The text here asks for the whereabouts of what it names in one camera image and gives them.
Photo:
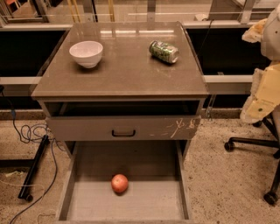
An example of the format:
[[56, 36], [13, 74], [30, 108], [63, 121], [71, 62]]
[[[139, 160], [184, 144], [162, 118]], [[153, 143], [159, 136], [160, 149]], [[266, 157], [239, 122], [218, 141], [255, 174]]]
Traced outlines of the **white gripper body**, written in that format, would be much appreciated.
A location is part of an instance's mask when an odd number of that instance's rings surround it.
[[250, 96], [245, 101], [240, 118], [256, 123], [280, 104], [280, 64], [271, 63], [264, 70], [256, 68], [252, 75]]

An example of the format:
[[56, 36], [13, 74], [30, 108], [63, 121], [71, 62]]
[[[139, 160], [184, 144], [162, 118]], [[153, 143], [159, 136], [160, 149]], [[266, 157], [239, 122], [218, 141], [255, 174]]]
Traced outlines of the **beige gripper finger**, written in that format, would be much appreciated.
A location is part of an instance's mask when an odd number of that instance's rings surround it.
[[249, 43], [260, 42], [263, 35], [263, 28], [267, 22], [267, 19], [262, 19], [256, 24], [252, 25], [248, 30], [246, 30], [241, 39]]

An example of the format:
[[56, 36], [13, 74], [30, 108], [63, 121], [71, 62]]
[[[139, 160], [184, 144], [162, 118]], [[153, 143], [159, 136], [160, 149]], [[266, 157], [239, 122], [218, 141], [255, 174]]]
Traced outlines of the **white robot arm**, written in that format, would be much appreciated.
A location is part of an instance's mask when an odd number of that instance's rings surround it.
[[267, 18], [245, 31], [241, 39], [249, 43], [259, 42], [262, 56], [270, 60], [263, 70], [255, 69], [250, 96], [240, 114], [245, 123], [256, 123], [280, 104], [280, 4]]

